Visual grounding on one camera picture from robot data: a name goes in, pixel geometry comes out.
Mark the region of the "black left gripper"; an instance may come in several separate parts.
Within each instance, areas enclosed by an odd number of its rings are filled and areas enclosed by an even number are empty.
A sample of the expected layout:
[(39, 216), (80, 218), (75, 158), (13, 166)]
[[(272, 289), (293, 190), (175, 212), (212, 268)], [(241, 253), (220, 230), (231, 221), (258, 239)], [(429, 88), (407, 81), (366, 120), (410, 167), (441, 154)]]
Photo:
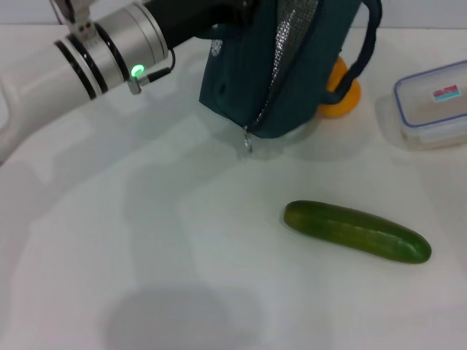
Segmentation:
[(159, 25), (169, 49), (208, 31), (214, 25), (243, 26), (251, 21), (254, 1), (159, 0), (144, 7)]

